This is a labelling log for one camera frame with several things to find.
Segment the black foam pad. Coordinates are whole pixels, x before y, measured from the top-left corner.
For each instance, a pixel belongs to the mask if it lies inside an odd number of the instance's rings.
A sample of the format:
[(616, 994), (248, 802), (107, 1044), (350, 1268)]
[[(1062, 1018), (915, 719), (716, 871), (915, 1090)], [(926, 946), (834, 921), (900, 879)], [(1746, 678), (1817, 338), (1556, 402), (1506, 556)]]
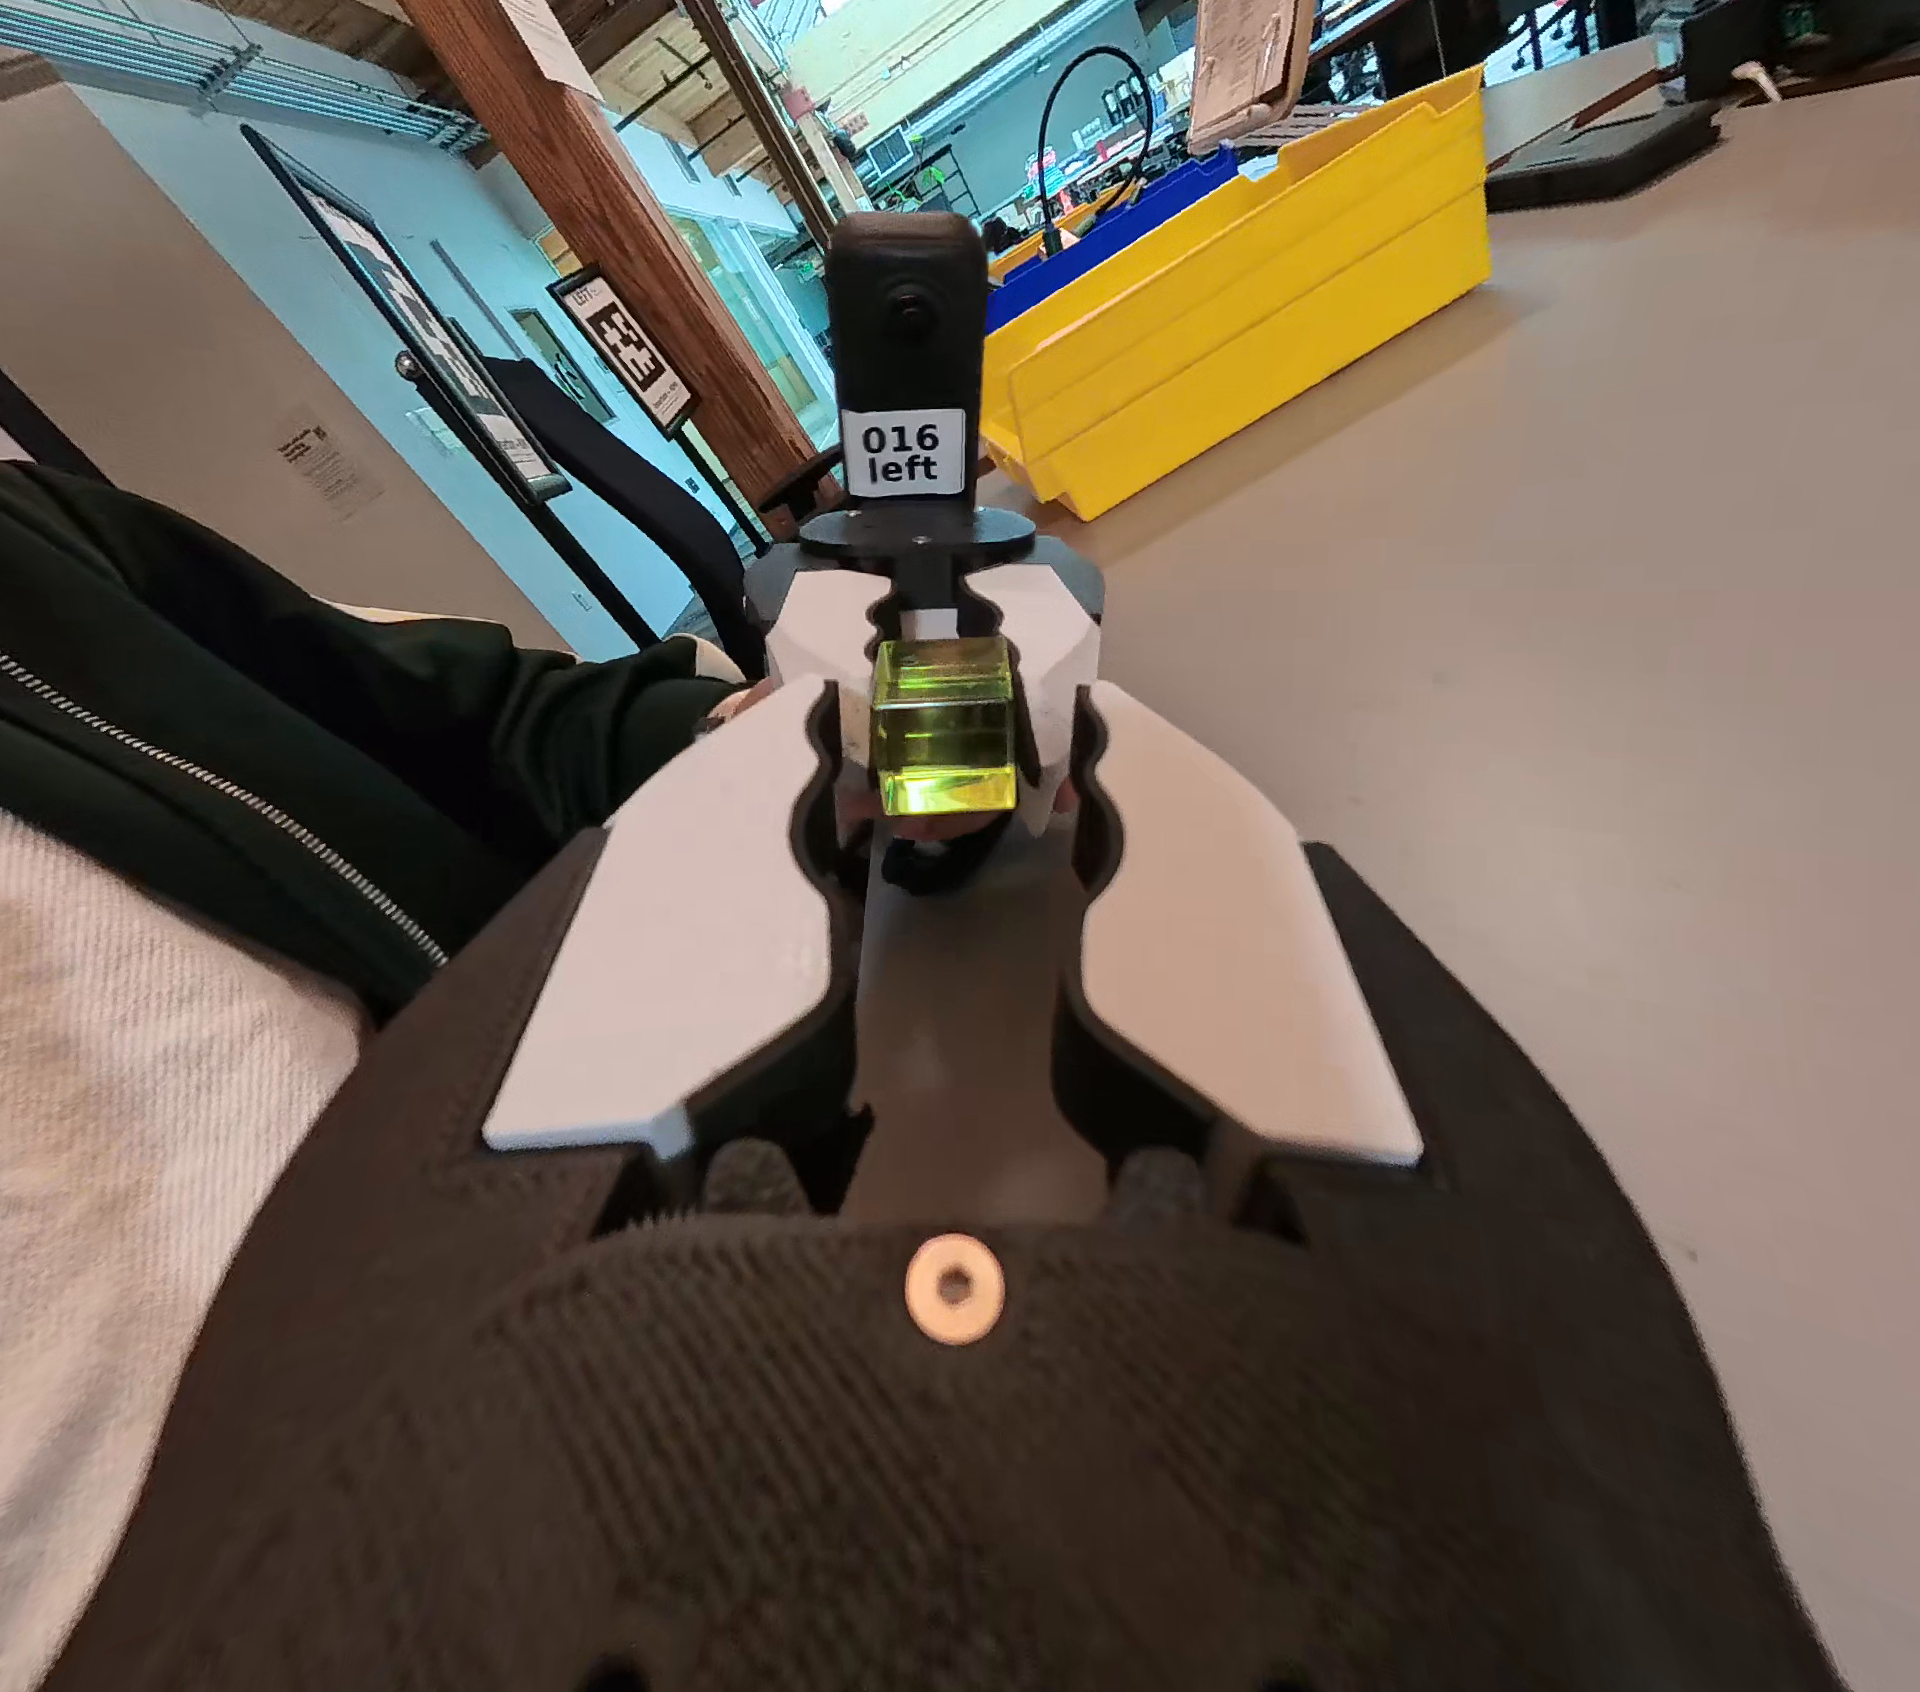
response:
[(1625, 199), (1718, 145), (1713, 103), (1664, 105), (1638, 116), (1567, 122), (1516, 149), (1485, 181), (1487, 210), (1518, 215)]

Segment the framed marker sign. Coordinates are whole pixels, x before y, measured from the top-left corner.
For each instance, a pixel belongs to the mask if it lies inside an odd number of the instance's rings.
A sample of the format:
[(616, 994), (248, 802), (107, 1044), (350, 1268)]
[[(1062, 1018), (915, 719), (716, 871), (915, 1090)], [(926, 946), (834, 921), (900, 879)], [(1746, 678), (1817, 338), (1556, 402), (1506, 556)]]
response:
[(699, 396), (596, 265), (557, 279), (548, 296), (666, 438), (682, 437)]

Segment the small wall label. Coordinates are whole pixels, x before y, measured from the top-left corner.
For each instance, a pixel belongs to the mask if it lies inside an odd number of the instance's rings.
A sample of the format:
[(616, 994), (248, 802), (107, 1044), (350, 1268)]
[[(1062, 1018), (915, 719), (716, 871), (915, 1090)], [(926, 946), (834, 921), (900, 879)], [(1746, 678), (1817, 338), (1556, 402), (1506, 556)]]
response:
[(274, 451), (336, 522), (345, 524), (385, 499), (375, 470), (317, 419), (287, 429)]

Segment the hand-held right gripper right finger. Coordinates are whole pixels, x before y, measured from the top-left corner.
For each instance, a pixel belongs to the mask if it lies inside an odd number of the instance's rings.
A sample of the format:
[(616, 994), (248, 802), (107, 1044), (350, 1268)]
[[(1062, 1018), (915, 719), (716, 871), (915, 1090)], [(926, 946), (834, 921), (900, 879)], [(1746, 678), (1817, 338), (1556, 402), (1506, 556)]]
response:
[(1108, 680), (1074, 705), (1071, 782), (1082, 906), (1053, 1038), (1069, 1127), (1113, 1166), (1418, 1166), (1418, 1119), (1291, 821)]

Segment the black framed glass door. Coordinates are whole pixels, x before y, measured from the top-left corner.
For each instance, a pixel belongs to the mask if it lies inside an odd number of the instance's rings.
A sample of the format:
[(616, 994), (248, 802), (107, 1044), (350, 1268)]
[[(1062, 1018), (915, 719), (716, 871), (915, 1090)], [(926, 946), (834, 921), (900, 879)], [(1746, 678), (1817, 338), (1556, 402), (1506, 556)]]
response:
[(422, 288), (372, 212), (321, 172), (243, 122), (241, 132), (277, 187), (397, 338), (394, 368), (450, 444), (529, 512), (563, 499), (572, 480), (534, 437), (472, 338)]

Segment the black office chair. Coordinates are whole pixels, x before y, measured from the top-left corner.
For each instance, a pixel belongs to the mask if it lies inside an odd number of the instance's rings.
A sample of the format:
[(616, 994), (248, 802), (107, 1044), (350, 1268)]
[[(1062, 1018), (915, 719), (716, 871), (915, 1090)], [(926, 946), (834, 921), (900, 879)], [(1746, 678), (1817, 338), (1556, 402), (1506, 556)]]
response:
[(762, 680), (764, 627), (750, 618), (748, 564), (720, 519), (596, 422), (536, 361), (483, 356), (480, 366), (565, 475), (608, 504), (686, 578), (726, 659), (747, 680)]

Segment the thin wooden post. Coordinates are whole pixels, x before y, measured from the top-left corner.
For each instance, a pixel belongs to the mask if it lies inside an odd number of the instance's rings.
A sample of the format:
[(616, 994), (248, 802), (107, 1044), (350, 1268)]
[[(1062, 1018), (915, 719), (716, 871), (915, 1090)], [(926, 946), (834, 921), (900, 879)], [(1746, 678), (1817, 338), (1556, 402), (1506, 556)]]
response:
[(767, 75), (757, 69), (716, 0), (676, 0), (676, 4), (719, 65), (757, 143), (778, 169), (807, 232), (827, 253), (832, 244), (839, 212), (827, 197), (820, 169), (809, 156)]

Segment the blue plastic bin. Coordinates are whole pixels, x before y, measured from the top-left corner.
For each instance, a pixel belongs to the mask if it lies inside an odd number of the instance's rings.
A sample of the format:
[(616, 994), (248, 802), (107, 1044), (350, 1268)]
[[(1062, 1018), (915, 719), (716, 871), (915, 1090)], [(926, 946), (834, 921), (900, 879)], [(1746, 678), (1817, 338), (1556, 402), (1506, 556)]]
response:
[(986, 333), (998, 334), (1024, 313), (1091, 274), (1138, 241), (1158, 232), (1166, 222), (1187, 215), (1239, 177), (1239, 154), (1232, 145), (1220, 145), (1201, 161), (1153, 181), (1138, 199), (1116, 204), (1092, 218), (1088, 232), (1073, 244), (1041, 253), (1009, 273), (991, 293)]

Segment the grey desk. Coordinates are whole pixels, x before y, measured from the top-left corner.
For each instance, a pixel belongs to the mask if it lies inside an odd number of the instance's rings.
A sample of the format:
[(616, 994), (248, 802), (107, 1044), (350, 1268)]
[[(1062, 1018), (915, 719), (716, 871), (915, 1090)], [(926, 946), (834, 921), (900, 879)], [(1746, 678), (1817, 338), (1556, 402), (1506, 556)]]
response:
[(1102, 672), (1636, 1200), (1853, 1688), (1916, 1688), (1916, 76), (1735, 111), (1091, 524)]

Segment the thick wooden post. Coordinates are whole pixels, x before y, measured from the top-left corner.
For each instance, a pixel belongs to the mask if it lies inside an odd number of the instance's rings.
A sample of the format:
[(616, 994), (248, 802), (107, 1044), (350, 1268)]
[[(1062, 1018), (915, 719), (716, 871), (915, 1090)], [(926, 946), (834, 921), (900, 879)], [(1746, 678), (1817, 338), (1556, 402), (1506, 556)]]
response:
[(812, 446), (605, 106), (547, 81), (498, 0), (397, 4), (572, 253), (664, 347), (694, 393), (700, 435), (757, 504)]

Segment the white shirt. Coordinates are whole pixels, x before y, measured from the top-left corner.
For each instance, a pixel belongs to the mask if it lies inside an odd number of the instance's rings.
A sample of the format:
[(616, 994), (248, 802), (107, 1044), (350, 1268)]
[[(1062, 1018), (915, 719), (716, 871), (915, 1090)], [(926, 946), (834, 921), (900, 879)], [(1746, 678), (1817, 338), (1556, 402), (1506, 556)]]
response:
[(46, 1679), (187, 1358), (370, 1033), (26, 821), (2, 821), (2, 1687)]

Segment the green transparent cube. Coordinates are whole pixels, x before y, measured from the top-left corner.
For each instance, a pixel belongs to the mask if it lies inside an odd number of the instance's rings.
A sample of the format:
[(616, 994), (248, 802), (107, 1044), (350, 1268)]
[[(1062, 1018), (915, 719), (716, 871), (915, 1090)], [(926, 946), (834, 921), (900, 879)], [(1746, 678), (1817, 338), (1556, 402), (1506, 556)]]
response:
[(1024, 772), (1009, 640), (882, 640), (869, 747), (879, 807), (890, 821), (1015, 815)]

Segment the person's left hand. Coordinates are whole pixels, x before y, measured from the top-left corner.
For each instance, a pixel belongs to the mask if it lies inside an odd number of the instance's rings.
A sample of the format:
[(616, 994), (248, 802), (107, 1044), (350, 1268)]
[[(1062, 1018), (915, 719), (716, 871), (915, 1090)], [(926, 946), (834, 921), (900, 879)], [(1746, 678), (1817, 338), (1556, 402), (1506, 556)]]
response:
[(903, 842), (911, 847), (952, 847), (960, 840), (989, 830), (996, 825), (998, 812), (949, 812), (949, 815), (889, 815), (876, 790), (861, 789), (841, 795), (834, 800), (837, 835), (844, 845), (855, 845), (862, 835), (875, 836), (875, 845)]

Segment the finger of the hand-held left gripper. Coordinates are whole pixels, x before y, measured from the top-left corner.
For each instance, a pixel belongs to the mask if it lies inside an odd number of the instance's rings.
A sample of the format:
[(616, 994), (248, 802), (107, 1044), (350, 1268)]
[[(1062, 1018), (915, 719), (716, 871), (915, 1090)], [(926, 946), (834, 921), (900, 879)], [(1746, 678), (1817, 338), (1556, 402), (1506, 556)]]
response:
[(1081, 696), (1098, 678), (1101, 623), (1056, 571), (983, 571), (972, 597), (998, 614), (1015, 678), (1015, 821), (1043, 838), (1071, 782)]
[(843, 757), (873, 766), (875, 659), (882, 643), (875, 612), (890, 580), (861, 571), (800, 571), (790, 578), (767, 634), (771, 672), (782, 688), (812, 680), (837, 688)]

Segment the yellow plastic bin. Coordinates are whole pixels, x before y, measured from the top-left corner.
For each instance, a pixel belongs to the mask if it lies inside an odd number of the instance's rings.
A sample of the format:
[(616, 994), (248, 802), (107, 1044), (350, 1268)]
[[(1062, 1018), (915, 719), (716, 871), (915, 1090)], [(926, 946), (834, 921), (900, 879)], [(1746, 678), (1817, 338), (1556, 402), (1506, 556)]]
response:
[(986, 336), (981, 444), (1092, 522), (1493, 277), (1483, 70), (1288, 143)]

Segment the person's left forearm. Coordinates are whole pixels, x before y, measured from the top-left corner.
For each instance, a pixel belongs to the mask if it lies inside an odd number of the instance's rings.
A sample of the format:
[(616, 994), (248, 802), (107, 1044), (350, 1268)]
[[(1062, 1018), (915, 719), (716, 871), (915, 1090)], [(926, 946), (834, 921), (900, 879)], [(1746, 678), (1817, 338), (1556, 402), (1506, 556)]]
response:
[(305, 599), (262, 637), (285, 699), (521, 872), (764, 696), (685, 634), (583, 662), (521, 648), (501, 625), (370, 621)]

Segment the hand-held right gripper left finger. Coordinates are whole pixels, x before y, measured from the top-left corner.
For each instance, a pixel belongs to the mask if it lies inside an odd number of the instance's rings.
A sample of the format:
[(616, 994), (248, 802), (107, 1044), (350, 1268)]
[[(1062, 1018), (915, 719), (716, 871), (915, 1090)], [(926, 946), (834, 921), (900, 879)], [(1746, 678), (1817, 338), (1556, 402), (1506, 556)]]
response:
[(841, 832), (841, 690), (800, 678), (605, 827), (480, 1139), (707, 1161), (852, 1117), (864, 892)]

